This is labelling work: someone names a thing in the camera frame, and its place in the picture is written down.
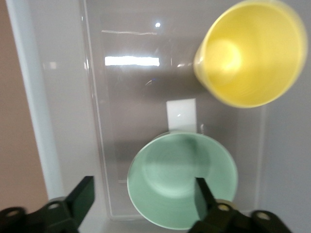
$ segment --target cup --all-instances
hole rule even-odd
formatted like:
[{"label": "cup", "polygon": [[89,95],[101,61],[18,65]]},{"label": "cup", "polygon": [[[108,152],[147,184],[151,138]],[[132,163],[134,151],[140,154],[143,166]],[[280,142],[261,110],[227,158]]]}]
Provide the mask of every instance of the cup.
[{"label": "cup", "polygon": [[302,20],[277,0],[247,0],[211,26],[193,62],[201,84],[239,108],[267,104],[296,81],[307,56]]}]

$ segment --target gray surface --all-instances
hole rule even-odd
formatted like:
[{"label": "gray surface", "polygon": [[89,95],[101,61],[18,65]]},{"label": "gray surface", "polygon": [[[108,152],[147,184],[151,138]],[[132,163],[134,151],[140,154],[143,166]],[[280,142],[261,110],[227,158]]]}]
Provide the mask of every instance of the gray surface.
[{"label": "gray surface", "polygon": [[[311,2],[292,4],[311,44]],[[267,111],[260,206],[279,215],[295,233],[311,229],[311,56],[296,84]]]}]

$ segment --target bowl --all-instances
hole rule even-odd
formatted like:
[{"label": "bowl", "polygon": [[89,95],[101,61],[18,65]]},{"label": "bowl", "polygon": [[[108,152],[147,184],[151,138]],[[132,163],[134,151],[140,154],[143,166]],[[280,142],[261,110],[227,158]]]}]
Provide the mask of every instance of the bowl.
[{"label": "bowl", "polygon": [[170,133],[139,151],[128,172],[127,188],[133,205],[147,220],[186,230],[199,220],[196,177],[205,178],[216,199],[233,200],[238,174],[229,152],[202,134]]}]

